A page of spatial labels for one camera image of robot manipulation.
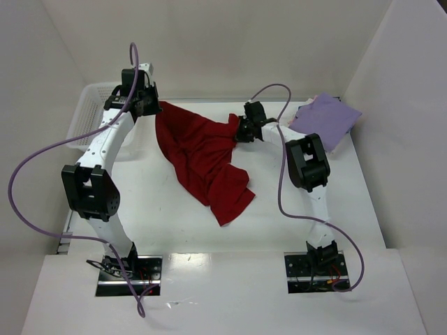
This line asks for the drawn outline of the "red t-shirt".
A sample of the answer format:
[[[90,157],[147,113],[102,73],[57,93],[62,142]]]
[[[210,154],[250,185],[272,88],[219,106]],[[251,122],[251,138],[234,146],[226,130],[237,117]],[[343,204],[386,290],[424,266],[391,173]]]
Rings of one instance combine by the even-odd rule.
[[[156,140],[178,182],[210,208],[220,226],[234,221],[255,198],[247,171],[231,164],[239,117],[230,114],[221,123],[166,101],[160,105]]]

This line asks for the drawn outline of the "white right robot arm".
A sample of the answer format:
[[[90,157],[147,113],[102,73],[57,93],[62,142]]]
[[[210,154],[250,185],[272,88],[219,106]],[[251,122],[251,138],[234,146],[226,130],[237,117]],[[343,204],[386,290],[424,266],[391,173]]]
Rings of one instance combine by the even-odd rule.
[[[261,140],[283,150],[285,162],[280,177],[288,172],[291,183],[307,196],[312,207],[312,214],[305,217],[314,222],[306,240],[310,271],[317,274],[326,270],[336,260],[338,246],[328,226],[326,191],[330,166],[320,137],[298,133],[267,118],[261,102],[250,100],[244,104],[235,139],[243,143]]]

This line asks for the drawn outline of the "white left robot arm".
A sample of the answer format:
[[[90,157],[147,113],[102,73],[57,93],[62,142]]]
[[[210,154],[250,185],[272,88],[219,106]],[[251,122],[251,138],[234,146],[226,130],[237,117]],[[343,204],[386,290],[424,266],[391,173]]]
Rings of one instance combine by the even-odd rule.
[[[118,217],[120,193],[112,167],[122,144],[139,117],[161,111],[153,66],[122,71],[122,82],[104,103],[101,127],[74,165],[65,165],[61,177],[69,207],[85,219],[104,245],[101,266],[115,276],[132,275],[138,261],[135,244]]]

